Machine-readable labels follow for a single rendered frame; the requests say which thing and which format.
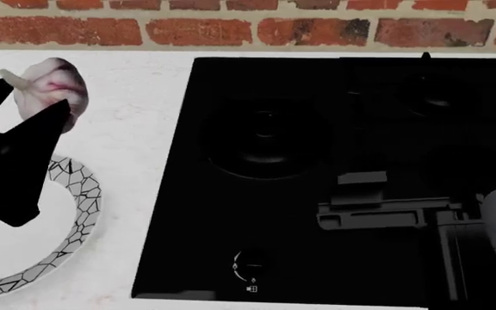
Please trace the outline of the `gray right gripper finger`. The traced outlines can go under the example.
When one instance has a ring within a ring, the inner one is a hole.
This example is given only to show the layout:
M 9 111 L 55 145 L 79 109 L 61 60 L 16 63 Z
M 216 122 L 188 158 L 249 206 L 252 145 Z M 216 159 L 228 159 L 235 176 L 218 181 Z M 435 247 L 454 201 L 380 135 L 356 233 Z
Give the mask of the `gray right gripper finger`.
M 382 203 L 388 176 L 383 171 L 348 172 L 338 176 L 332 191 L 333 206 L 356 206 Z

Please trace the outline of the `white purple garlic bulb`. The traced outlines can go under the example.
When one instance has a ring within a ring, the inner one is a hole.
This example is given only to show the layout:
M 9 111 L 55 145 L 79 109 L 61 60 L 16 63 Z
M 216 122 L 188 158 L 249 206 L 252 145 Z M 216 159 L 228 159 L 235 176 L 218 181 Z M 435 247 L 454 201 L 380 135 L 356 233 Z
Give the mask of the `white purple garlic bulb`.
M 45 59 L 29 66 L 22 75 L 0 69 L 0 77 L 14 87 L 14 101 L 23 120 L 66 100 L 70 114 L 62 133 L 68 133 L 88 108 L 90 99 L 85 81 L 77 67 L 65 59 Z

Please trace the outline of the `white plate with crack pattern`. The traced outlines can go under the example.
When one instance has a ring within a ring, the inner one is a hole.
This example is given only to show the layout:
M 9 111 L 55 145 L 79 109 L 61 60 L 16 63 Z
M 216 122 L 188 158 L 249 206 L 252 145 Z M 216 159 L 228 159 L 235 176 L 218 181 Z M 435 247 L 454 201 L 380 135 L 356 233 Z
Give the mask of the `white plate with crack pattern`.
M 25 226 L 0 221 L 0 296 L 40 281 L 84 245 L 101 214 L 101 185 L 83 163 L 54 155 L 39 207 Z

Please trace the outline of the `round black stove burner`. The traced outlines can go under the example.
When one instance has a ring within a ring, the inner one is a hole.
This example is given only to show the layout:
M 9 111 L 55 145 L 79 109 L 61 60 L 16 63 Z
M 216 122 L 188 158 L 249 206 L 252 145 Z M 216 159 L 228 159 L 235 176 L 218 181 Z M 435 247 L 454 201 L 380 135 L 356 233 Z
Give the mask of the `round black stove burner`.
M 309 100 L 226 100 L 204 122 L 208 161 L 230 175 L 295 177 L 331 149 L 331 129 Z

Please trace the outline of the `black stove knob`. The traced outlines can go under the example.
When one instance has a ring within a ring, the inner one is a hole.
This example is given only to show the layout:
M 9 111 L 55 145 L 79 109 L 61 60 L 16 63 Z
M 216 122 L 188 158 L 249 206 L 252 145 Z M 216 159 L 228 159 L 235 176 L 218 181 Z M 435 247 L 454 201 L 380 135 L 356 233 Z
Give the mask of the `black stove knob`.
M 246 280 L 264 275 L 270 266 L 269 255 L 264 250 L 244 250 L 240 252 L 236 263 L 237 272 Z

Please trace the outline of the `black cooktop stove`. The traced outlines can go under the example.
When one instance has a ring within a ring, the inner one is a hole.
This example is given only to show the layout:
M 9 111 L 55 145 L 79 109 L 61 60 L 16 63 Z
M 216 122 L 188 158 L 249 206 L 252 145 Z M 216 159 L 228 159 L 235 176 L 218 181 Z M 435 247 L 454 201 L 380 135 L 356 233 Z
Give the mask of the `black cooktop stove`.
M 200 144 L 226 100 L 309 100 L 331 129 L 311 170 L 230 175 Z M 133 284 L 140 299 L 330 304 L 335 263 L 317 221 L 348 172 L 385 171 L 425 191 L 496 188 L 496 59 L 195 59 Z M 264 250 L 268 271 L 236 263 Z

